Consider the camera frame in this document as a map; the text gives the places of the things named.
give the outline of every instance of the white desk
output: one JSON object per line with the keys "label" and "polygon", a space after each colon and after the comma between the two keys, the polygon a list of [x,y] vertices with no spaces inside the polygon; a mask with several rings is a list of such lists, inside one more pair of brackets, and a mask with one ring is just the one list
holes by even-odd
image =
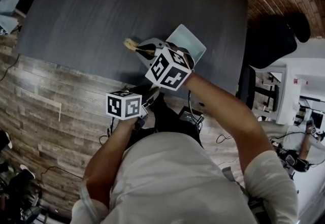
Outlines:
{"label": "white desk", "polygon": [[256,72],[281,73],[279,83],[279,103],[276,111],[268,113],[262,110],[253,109],[253,113],[259,116],[274,119],[277,124],[293,125],[295,116],[299,111],[299,97],[301,85],[294,84],[294,76],[287,66],[268,66],[264,69],[256,69]]}

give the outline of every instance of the fiducial marker cube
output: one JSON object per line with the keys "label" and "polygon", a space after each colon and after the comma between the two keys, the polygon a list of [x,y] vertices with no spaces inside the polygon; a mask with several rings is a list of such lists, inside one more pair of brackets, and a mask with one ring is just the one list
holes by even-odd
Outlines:
{"label": "fiducial marker cube", "polygon": [[141,115],[142,96],[126,91],[106,94],[106,114],[121,120]]}
{"label": "fiducial marker cube", "polygon": [[146,74],[146,78],[159,87],[178,90],[191,74],[182,53],[164,47]]}

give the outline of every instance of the person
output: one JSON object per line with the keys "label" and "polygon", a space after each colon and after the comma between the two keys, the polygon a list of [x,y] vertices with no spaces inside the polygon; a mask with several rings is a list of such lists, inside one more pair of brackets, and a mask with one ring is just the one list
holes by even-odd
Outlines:
{"label": "person", "polygon": [[35,179],[27,166],[20,165],[22,170],[10,180],[8,187],[0,182],[0,223],[16,223],[20,220],[20,205],[26,194],[29,183]]}
{"label": "person", "polygon": [[260,122],[270,141],[281,144],[286,150],[294,150],[299,158],[319,165],[325,161],[325,146],[321,144],[323,134],[313,137],[310,128],[301,129],[295,125],[281,125],[270,121]]}
{"label": "person", "polygon": [[[264,201],[272,221],[297,223],[294,183],[248,107],[195,73],[184,85],[234,137],[250,197]],[[89,161],[72,224],[257,223],[240,186],[178,128],[146,136],[125,151],[136,121],[119,121]],[[162,123],[173,125],[173,119]]]}

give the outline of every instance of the electronic device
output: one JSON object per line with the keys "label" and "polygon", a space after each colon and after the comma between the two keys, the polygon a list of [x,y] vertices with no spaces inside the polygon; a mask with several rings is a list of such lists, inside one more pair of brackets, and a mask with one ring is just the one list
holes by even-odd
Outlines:
{"label": "electronic device", "polygon": [[193,113],[193,117],[195,118],[195,120],[197,122],[195,122],[193,120],[192,115],[191,115],[190,108],[187,107],[187,106],[184,106],[182,108],[182,110],[178,113],[178,116],[179,116],[179,119],[180,120],[183,120],[183,121],[186,121],[186,122],[190,122],[191,124],[194,124],[194,125],[203,122],[204,115],[203,115],[202,112],[192,109],[192,113]]}

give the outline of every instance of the dark gray tabletop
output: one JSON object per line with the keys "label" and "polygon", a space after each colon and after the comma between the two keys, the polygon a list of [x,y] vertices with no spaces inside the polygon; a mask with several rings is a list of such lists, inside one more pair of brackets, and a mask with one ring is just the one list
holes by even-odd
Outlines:
{"label": "dark gray tabletop", "polygon": [[[234,94],[247,0],[35,0],[16,52],[137,85],[146,68],[124,39],[165,40],[181,23],[207,47],[196,72]],[[171,94],[187,97],[183,88]]]}

